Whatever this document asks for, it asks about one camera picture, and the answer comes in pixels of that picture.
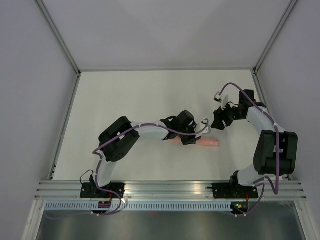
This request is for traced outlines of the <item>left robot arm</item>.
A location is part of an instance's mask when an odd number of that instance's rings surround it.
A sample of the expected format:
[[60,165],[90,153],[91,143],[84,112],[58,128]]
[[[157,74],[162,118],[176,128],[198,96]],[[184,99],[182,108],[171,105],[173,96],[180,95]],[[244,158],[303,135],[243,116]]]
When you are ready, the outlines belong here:
[[99,146],[92,152],[99,157],[91,191],[98,198],[109,193],[109,184],[117,162],[122,160],[139,141],[168,141],[176,138],[186,145],[194,145],[208,132],[209,120],[198,125],[187,110],[177,116],[169,116],[153,123],[130,121],[126,116],[117,119],[98,137]]

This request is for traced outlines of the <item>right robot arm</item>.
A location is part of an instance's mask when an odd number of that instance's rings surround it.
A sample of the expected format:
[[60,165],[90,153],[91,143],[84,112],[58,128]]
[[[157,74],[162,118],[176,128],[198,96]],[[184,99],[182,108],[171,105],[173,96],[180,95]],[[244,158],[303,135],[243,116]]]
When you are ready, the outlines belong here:
[[213,112],[212,129],[223,131],[235,121],[246,120],[259,134],[253,163],[230,177],[229,194],[239,198],[247,187],[257,186],[264,180],[269,181],[273,193],[278,194],[280,177],[295,170],[298,135],[279,126],[265,104],[255,100],[253,90],[241,90],[235,105],[221,92],[214,96],[214,100],[220,103],[220,107]]

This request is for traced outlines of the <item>pink satin napkin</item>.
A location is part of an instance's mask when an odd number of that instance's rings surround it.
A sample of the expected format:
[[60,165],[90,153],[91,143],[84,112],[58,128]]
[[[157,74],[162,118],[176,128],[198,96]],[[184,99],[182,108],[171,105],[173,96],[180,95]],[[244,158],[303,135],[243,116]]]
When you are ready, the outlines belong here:
[[[172,143],[182,144],[182,140],[179,137],[169,140]],[[202,147],[219,147],[220,143],[217,139],[213,138],[201,138],[191,145],[202,146]]]

